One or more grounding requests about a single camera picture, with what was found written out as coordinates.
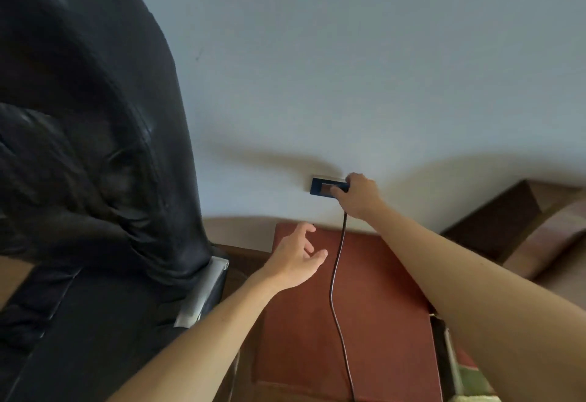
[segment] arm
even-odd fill
[[[201,322],[165,348],[108,402],[208,402],[268,301],[300,285],[324,262],[327,251],[310,257],[305,238],[315,227],[301,223],[285,237],[265,266]]]
[[[385,240],[505,401],[586,398],[586,312],[385,205],[374,181],[332,194]]]

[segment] left hand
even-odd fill
[[[284,237],[259,273],[273,281],[277,291],[301,285],[309,279],[326,260],[327,251],[319,250],[313,256],[313,245],[305,237],[315,232],[311,223],[300,223],[292,234]]]

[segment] hand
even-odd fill
[[[330,193],[338,199],[349,216],[366,220],[377,209],[385,206],[374,180],[352,172],[346,177],[346,182],[350,185],[348,192],[334,186]]]
[[[272,281],[277,292],[301,285],[318,270],[326,260],[327,251],[315,249],[305,238],[307,232],[315,232],[311,223],[300,223],[292,234],[284,237],[267,263],[259,270],[262,276]]]

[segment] leather upholstery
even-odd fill
[[[0,0],[0,209],[34,247],[127,238],[164,284],[208,263],[175,65],[142,0]]]

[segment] right hand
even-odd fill
[[[346,182],[350,185],[348,192],[335,186],[330,192],[349,216],[366,220],[377,209],[385,206],[374,180],[352,172],[346,177]]]

